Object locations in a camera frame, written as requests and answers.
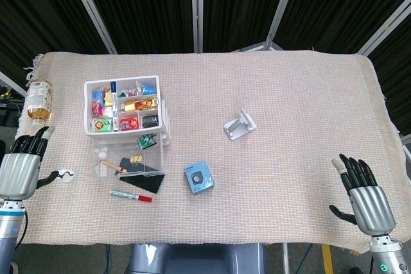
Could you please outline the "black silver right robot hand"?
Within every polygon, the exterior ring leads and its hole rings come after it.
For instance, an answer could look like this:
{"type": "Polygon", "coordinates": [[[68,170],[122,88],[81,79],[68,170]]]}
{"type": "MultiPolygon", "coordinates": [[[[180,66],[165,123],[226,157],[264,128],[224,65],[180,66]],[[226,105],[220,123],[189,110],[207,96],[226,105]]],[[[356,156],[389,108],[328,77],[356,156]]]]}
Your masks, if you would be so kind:
{"type": "Polygon", "coordinates": [[[353,213],[342,212],[335,205],[329,206],[330,211],[337,218],[358,226],[366,235],[376,237],[391,233],[396,227],[394,215],[369,165],[362,159],[343,154],[331,163],[340,176],[353,213]]]}

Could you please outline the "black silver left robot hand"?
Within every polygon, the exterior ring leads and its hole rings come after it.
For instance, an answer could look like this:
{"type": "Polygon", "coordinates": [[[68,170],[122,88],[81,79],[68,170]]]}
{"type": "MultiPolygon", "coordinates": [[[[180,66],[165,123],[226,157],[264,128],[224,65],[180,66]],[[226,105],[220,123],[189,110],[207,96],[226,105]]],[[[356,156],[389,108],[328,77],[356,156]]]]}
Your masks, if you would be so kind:
{"type": "Polygon", "coordinates": [[[48,177],[39,178],[42,159],[54,130],[54,126],[45,126],[35,135],[22,135],[15,140],[1,163],[2,199],[27,200],[37,189],[62,177],[58,171],[53,171],[48,177]]]}

